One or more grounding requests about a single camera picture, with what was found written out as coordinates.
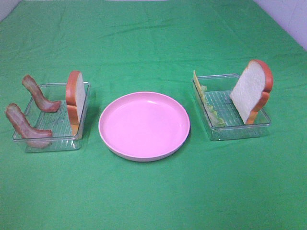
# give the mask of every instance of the bread slice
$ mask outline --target bread slice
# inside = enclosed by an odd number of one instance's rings
[[[66,104],[73,135],[78,132],[84,101],[85,89],[82,73],[74,70],[70,73],[66,85]]]
[[[258,111],[266,104],[273,87],[273,75],[266,63],[251,60],[230,93],[244,124],[255,122]]]

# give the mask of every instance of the pink plate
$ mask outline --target pink plate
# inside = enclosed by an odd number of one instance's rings
[[[135,92],[109,104],[100,115],[98,129],[115,154],[132,161],[156,161],[180,148],[189,134],[190,121],[173,98]]]

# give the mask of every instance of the fake bacon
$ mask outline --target fake bacon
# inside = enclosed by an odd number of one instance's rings
[[[25,75],[22,83],[32,94],[35,104],[41,111],[49,113],[56,112],[59,109],[61,101],[50,101],[44,97],[41,89],[30,75]]]
[[[17,104],[11,103],[5,110],[6,117],[10,120],[16,132],[23,138],[50,138],[52,137],[51,130],[41,130],[30,126],[23,112]],[[50,141],[37,140],[27,141],[28,145],[35,148],[45,148],[50,144]]]

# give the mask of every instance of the green fabric surface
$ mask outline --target green fabric surface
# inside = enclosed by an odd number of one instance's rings
[[[274,75],[270,134],[210,141],[192,72],[241,73],[251,59]],[[22,110],[37,83],[91,83],[83,146],[27,154],[5,107]],[[307,229],[307,52],[251,0],[22,1],[0,23],[0,229]],[[154,162],[112,153],[103,109],[137,91],[186,109],[189,137]]]

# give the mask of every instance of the transparent container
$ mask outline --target transparent container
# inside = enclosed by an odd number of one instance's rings
[[[37,129],[50,129],[52,137],[50,138],[22,138],[16,131],[12,139],[25,152],[48,152],[48,151],[63,151],[63,150],[77,150],[82,146],[82,135],[84,128],[84,121],[86,111],[89,103],[89,95],[91,85],[84,82],[85,101],[83,111],[80,119],[79,129],[76,135],[71,134],[71,125],[68,118],[66,107],[66,83],[51,83],[39,85],[44,96],[49,100],[61,100],[61,106],[58,111],[54,113],[42,112],[31,98],[27,108],[24,111],[25,117],[30,125]],[[27,143],[31,142],[50,142],[45,148],[31,147]]]
[[[245,125],[236,110],[231,98],[230,92],[236,85],[239,74],[222,74],[197,77],[200,85],[206,86],[205,96],[218,116],[225,121],[225,126],[214,126],[210,119],[209,111],[204,105],[201,95],[198,92],[194,80],[193,88],[199,111],[210,140],[231,140],[242,138],[256,138],[268,134],[268,126],[271,124],[270,118],[262,108],[252,125]]]

